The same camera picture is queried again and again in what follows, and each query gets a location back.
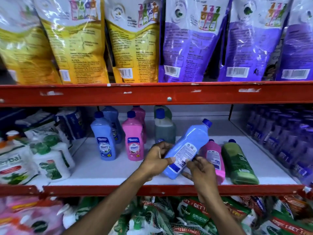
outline left hand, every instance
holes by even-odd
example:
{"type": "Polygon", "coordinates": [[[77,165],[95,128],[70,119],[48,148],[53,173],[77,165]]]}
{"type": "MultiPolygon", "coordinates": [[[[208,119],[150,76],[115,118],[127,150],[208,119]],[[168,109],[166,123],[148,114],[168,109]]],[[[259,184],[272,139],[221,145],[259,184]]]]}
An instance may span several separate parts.
{"type": "Polygon", "coordinates": [[[172,146],[172,144],[165,141],[153,145],[137,171],[140,172],[147,181],[161,174],[168,165],[175,162],[174,157],[164,158],[172,146]]]}

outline forearm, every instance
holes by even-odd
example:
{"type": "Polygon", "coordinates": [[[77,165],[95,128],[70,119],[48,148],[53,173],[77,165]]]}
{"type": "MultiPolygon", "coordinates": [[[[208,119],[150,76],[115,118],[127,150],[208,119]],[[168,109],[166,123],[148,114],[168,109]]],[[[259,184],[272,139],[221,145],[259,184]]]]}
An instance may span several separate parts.
{"type": "Polygon", "coordinates": [[[246,235],[231,216],[220,196],[216,196],[213,200],[205,198],[205,205],[220,235],[246,235]]]}
{"type": "Polygon", "coordinates": [[[112,226],[136,195],[146,178],[135,171],[113,193],[107,196],[98,206],[76,222],[63,235],[103,235],[108,234],[112,226]]]}

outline pink bottle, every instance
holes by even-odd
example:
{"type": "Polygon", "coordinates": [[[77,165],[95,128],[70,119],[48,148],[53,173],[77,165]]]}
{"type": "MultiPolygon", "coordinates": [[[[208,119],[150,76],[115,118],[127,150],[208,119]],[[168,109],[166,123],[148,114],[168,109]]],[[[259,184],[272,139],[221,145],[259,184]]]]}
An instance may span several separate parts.
{"type": "Polygon", "coordinates": [[[215,167],[217,183],[220,185],[225,180],[225,166],[221,156],[221,147],[210,139],[206,145],[201,148],[200,155],[211,162],[215,167]]]}
{"type": "Polygon", "coordinates": [[[142,122],[143,143],[146,143],[147,142],[147,128],[146,128],[146,123],[145,123],[146,111],[143,108],[141,108],[140,106],[133,106],[133,108],[131,110],[135,111],[136,119],[138,119],[142,122]]]}
{"type": "Polygon", "coordinates": [[[136,118],[135,111],[127,112],[128,119],[122,123],[125,132],[125,145],[128,159],[131,161],[143,160],[144,143],[142,134],[142,122],[136,118]]]}

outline purple pouch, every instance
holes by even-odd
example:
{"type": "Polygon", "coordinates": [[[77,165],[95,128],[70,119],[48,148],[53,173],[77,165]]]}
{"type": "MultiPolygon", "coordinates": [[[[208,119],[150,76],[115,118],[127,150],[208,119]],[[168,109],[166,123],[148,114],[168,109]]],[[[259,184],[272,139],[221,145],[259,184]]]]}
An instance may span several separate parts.
{"type": "Polygon", "coordinates": [[[260,81],[291,0],[233,0],[225,67],[218,81],[260,81]]]}
{"type": "Polygon", "coordinates": [[[313,1],[294,0],[276,81],[313,80],[313,1]]]}
{"type": "Polygon", "coordinates": [[[159,82],[203,80],[230,6],[231,0],[166,0],[159,82]]]}

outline right hand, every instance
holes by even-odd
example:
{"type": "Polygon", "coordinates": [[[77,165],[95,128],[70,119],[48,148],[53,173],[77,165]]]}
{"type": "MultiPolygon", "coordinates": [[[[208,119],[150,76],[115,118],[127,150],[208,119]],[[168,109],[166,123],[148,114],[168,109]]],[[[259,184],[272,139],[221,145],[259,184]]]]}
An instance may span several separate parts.
{"type": "Polygon", "coordinates": [[[183,172],[182,175],[194,182],[201,203],[212,202],[220,197],[215,167],[210,162],[203,157],[196,156],[194,161],[188,161],[186,166],[191,174],[183,172]]]}

